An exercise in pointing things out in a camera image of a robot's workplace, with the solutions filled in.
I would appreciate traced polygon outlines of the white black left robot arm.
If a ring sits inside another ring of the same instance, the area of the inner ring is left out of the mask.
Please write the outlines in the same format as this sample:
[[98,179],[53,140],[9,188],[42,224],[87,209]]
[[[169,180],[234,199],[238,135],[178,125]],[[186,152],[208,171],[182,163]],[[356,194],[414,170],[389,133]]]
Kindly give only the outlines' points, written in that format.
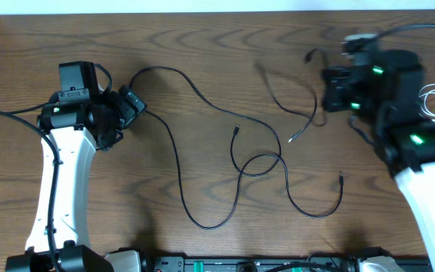
[[25,252],[7,271],[141,271],[136,249],[105,256],[91,249],[87,229],[88,184],[97,151],[123,139],[146,104],[127,86],[113,91],[97,82],[98,63],[59,65],[61,90],[41,105],[37,124],[44,165],[35,221]]

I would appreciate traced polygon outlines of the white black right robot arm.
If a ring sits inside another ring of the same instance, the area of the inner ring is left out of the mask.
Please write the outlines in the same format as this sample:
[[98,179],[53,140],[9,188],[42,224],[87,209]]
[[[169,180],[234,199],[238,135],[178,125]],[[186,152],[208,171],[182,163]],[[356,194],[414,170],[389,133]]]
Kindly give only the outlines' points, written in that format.
[[435,270],[435,122],[421,114],[423,77],[414,52],[364,50],[347,66],[322,70],[322,106],[370,126],[367,138],[409,204]]

